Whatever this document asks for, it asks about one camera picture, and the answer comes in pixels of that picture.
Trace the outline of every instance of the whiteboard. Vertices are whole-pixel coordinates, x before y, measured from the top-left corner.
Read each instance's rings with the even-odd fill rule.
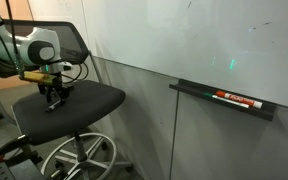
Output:
[[[81,0],[28,0],[28,2],[34,20],[71,22],[88,44]]]
[[[94,55],[288,106],[288,0],[83,0]]]

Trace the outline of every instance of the gray wall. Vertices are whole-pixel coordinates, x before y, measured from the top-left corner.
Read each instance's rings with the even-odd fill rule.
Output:
[[[177,79],[96,61],[104,82],[127,94],[96,126],[145,179],[169,179],[170,171],[173,180],[288,179],[287,109],[278,108],[269,122],[180,93],[176,111],[177,92],[168,85]]]

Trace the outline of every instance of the marker tray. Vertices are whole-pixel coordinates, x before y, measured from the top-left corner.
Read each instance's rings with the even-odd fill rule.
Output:
[[[171,89],[175,89],[175,90],[180,91],[182,93],[190,94],[192,96],[199,97],[199,98],[211,101],[213,103],[216,103],[216,104],[219,104],[219,105],[222,105],[222,106],[226,106],[226,107],[235,109],[237,111],[240,111],[240,112],[243,112],[243,113],[247,113],[249,115],[256,116],[256,117],[259,117],[259,118],[262,118],[262,119],[265,119],[265,120],[268,120],[268,121],[272,121],[273,120],[274,112],[275,112],[276,105],[277,105],[275,103],[268,102],[268,101],[265,101],[265,100],[262,100],[262,99],[258,99],[258,98],[246,96],[246,95],[243,95],[243,94],[231,92],[231,91],[228,91],[228,90],[219,89],[219,88],[215,88],[215,87],[211,87],[211,86],[207,86],[207,85],[203,85],[203,84],[187,81],[187,80],[184,80],[184,79],[180,79],[178,81],[178,84],[176,84],[176,85],[170,84],[169,87]],[[215,95],[215,93],[217,91],[224,91],[226,93],[230,93],[230,94],[234,94],[234,95],[241,96],[241,97],[244,97],[244,98],[248,98],[248,99],[252,99],[252,100],[255,100],[255,101],[259,101],[259,102],[262,102],[263,105],[262,105],[261,109],[254,108],[254,107],[251,107],[251,106],[249,108],[245,108],[245,107],[241,107],[239,105],[235,105],[235,104],[232,104],[232,103],[229,103],[229,102],[226,102],[226,101],[222,101],[222,100],[219,100],[219,99],[204,95],[205,93],[209,93],[209,94],[214,94]]]

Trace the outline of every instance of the black seat cushion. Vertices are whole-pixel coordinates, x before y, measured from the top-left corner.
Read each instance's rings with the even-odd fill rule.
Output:
[[[74,84],[66,103],[50,113],[45,96],[34,93],[13,105],[17,124],[32,145],[42,144],[76,132],[106,116],[125,99],[122,90],[93,81]]]

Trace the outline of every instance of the chair base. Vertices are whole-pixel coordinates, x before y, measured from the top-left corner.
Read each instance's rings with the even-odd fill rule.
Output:
[[[84,145],[80,137],[97,137],[96,141],[92,144],[92,146],[88,150],[84,150]],[[104,140],[106,142],[109,142],[112,145],[112,159],[108,162],[98,162],[95,160],[92,160],[92,158],[95,156],[95,153],[97,150],[104,146],[101,146],[104,143]],[[63,147],[69,143],[74,142],[74,148],[76,150],[76,154],[66,151],[63,149]],[[56,153],[62,153],[65,156],[55,155]],[[108,173],[111,171],[113,166],[118,167],[125,167],[130,168],[132,167],[132,163],[130,162],[116,162],[116,156],[117,156],[117,148],[113,140],[111,140],[109,137],[107,137],[104,134],[101,133],[85,133],[82,135],[77,135],[74,138],[71,138],[61,145],[59,145],[45,160],[42,168],[41,173],[45,173],[45,169],[47,164],[49,164],[52,157],[55,157],[56,161],[61,163],[71,163],[73,164],[73,167],[69,170],[67,173],[66,180],[76,179],[79,177],[82,173],[84,180],[90,179],[90,167],[100,167],[104,169],[104,172],[97,178],[98,180],[104,179]]]

